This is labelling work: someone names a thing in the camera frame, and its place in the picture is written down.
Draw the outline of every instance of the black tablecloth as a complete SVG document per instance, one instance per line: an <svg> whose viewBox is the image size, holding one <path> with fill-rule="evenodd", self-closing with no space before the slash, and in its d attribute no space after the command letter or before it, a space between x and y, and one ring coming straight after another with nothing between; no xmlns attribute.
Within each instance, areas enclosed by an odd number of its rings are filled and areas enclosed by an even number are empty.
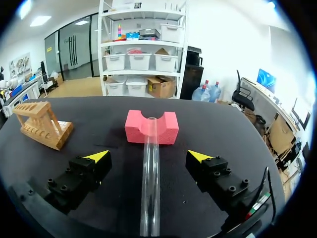
<svg viewBox="0 0 317 238"><path fill-rule="evenodd" d="M71 121L74 131L61 151L46 147L20 132L13 115L0 130L0 176L6 188L30 176L45 185L60 175L68 160L110 150L112 170L69 216L96 228L139 234L142 187L142 144L128 143L124 124L129 110L145 117L176 112L179 134L174 145L160 146L160 234L203 238L220 231L227 218L207 193L201 193L185 168L187 150L220 155L250 190L259 186L269 166L278 211L284 193L274 160L261 136L236 108L213 103L136 97L48 99L58 120ZM263 215L268 224L272 208Z"/></svg>

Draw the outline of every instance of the glass wall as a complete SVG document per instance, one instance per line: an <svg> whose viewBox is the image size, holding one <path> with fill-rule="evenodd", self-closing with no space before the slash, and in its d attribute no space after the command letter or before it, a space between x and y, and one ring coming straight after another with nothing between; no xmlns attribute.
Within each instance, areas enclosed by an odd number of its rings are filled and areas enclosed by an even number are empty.
<svg viewBox="0 0 317 238"><path fill-rule="evenodd" d="M92 77L89 48L90 17L59 30L59 51L64 80Z"/></svg>
<svg viewBox="0 0 317 238"><path fill-rule="evenodd" d="M110 26L110 19L104 18L107 25ZM91 17L91 56L93 64L94 76L100 76L99 64L98 64L98 14L92 15ZM102 24L101 29L102 42L108 39L105 25Z"/></svg>
<svg viewBox="0 0 317 238"><path fill-rule="evenodd" d="M57 73L60 72L57 31L45 39L45 59L48 76L50 76L53 71Z"/></svg>
<svg viewBox="0 0 317 238"><path fill-rule="evenodd" d="M107 18L105 21L110 26L110 20ZM101 31L104 42L108 39L104 24ZM49 75L53 71L62 71L64 80L100 76L98 14L87 16L59 29L45 39L45 48Z"/></svg>

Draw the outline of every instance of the poster on wall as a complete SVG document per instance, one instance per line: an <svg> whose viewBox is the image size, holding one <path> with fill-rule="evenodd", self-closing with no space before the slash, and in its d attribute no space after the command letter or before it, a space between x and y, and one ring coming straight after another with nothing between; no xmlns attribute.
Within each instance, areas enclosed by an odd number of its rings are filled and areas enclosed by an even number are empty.
<svg viewBox="0 0 317 238"><path fill-rule="evenodd" d="M20 57L12 60L9 65L10 77L17 75L17 77L24 76L31 71L31 56L30 53L21 55Z"/></svg>

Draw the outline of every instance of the pink foam block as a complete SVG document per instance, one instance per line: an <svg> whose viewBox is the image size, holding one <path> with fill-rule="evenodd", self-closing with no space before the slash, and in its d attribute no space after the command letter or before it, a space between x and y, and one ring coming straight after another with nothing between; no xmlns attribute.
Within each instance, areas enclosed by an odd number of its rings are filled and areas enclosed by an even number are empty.
<svg viewBox="0 0 317 238"><path fill-rule="evenodd" d="M148 135L147 124L148 119L142 115L141 111L130 110L124 126L127 140L132 143L144 143L145 136ZM157 120L158 143L161 145L173 145L177 138L178 130L176 114L165 112Z"/></svg>

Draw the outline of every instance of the ceiling light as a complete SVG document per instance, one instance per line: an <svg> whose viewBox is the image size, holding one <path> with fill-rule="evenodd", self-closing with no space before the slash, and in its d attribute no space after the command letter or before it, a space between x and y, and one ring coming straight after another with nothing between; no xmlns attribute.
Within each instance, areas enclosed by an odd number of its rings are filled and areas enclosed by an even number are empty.
<svg viewBox="0 0 317 238"><path fill-rule="evenodd" d="M272 9L275 8L275 3L273 3L272 1L270 1L269 3L267 3L267 5L268 5L270 8L272 8Z"/></svg>
<svg viewBox="0 0 317 238"><path fill-rule="evenodd" d="M50 18L51 16L38 16L32 21L30 26L41 26L44 23L46 23Z"/></svg>
<svg viewBox="0 0 317 238"><path fill-rule="evenodd" d="M21 4L21 6L18 10L21 19L23 19L30 12L31 6L32 6L31 0L26 0Z"/></svg>
<svg viewBox="0 0 317 238"><path fill-rule="evenodd" d="M76 22L75 25L81 26L81 25L84 25L86 23L89 23L89 21L85 21L85 20L79 21L79 22Z"/></svg>

